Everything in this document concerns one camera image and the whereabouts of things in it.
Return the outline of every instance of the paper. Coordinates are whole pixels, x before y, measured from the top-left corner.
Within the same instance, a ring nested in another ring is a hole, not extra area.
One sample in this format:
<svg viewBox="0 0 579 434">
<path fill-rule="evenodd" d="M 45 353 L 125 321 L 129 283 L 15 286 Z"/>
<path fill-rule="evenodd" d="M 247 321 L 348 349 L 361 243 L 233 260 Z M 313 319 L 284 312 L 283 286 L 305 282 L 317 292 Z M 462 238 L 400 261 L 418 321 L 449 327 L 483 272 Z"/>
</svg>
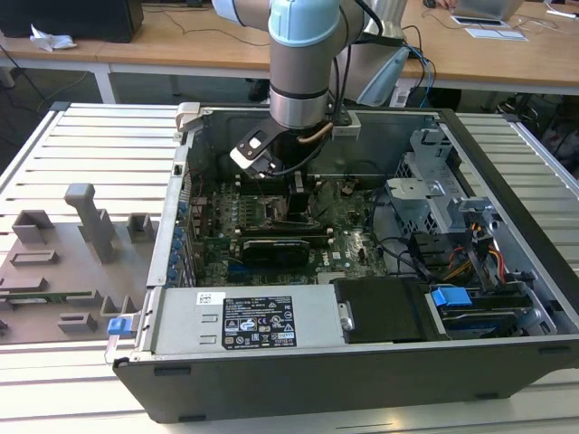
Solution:
<svg viewBox="0 0 579 434">
<path fill-rule="evenodd" d="M 528 41 L 521 32 L 508 30 L 465 29 L 473 38 L 502 39 L 504 41 Z"/>
<path fill-rule="evenodd" d="M 59 34 L 54 36 L 53 34 L 36 30 L 33 25 L 30 25 L 30 27 L 33 30 L 30 40 L 37 48 L 46 50 L 47 52 L 52 52 L 53 50 L 76 47 L 76 43 L 72 41 L 72 38 L 68 34 Z"/>
</svg>

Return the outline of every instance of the barcode sticker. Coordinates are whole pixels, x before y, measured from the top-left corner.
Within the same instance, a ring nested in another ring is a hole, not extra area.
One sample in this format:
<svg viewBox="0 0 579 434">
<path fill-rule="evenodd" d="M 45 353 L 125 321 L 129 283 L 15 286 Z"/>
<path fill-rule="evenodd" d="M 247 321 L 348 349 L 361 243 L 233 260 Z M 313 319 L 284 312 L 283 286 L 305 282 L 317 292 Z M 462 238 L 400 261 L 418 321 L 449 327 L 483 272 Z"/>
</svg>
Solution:
<svg viewBox="0 0 579 434">
<path fill-rule="evenodd" d="M 197 305 L 222 305 L 224 298 L 224 292 L 199 292 L 197 293 Z"/>
</svg>

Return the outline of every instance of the person's hand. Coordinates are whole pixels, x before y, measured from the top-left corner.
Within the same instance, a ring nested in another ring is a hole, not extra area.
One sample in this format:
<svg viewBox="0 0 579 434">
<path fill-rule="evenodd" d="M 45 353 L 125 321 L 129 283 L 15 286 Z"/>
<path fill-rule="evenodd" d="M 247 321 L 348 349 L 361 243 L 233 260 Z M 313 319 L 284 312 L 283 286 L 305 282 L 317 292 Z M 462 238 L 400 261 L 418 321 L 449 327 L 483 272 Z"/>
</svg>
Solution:
<svg viewBox="0 0 579 434">
<path fill-rule="evenodd" d="M 439 6 L 442 6 L 444 9 L 452 9 L 456 7 L 456 4 L 459 0 L 436 0 Z"/>
</svg>

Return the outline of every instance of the white aluminum table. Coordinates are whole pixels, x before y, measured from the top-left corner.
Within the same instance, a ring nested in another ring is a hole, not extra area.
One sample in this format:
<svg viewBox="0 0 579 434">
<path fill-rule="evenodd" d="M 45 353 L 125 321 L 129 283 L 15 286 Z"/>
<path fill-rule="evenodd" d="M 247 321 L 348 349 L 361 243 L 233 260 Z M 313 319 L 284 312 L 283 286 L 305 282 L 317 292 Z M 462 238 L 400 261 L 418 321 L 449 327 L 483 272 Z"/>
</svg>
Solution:
<svg viewBox="0 0 579 434">
<path fill-rule="evenodd" d="M 46 209 L 54 222 L 76 221 L 62 199 L 70 182 L 97 185 L 97 205 L 112 220 L 123 221 L 130 212 L 158 218 L 178 145 L 175 113 L 172 106 L 95 104 L 49 112 L 0 177 L 0 252 L 10 248 L 12 221 L 24 208 Z M 499 116 L 461 118 L 579 271 L 577 185 L 521 126 Z M 465 177 L 473 179 L 466 169 Z M 105 344 L 0 346 L 0 432 L 577 432 L 579 370 L 571 369 L 549 374 L 509 400 L 159 425 L 105 364 Z"/>
</svg>

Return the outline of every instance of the sticker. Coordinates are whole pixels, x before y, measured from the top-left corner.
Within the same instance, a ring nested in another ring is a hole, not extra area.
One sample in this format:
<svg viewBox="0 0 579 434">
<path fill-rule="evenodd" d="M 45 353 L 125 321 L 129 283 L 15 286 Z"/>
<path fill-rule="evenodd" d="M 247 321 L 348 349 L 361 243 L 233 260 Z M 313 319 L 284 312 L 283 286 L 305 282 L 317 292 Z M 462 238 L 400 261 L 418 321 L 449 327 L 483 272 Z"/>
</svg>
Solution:
<svg viewBox="0 0 579 434">
<path fill-rule="evenodd" d="M 197 293 L 198 305 L 221 305 L 225 298 L 224 292 L 199 292 Z"/>
<path fill-rule="evenodd" d="M 13 298 L 10 300 L 13 305 L 32 305 L 40 303 L 48 303 L 45 298 Z"/>
<path fill-rule="evenodd" d="M 222 345 L 226 350 L 282 348 L 298 344 L 291 297 L 223 297 L 221 302 Z"/>
</svg>

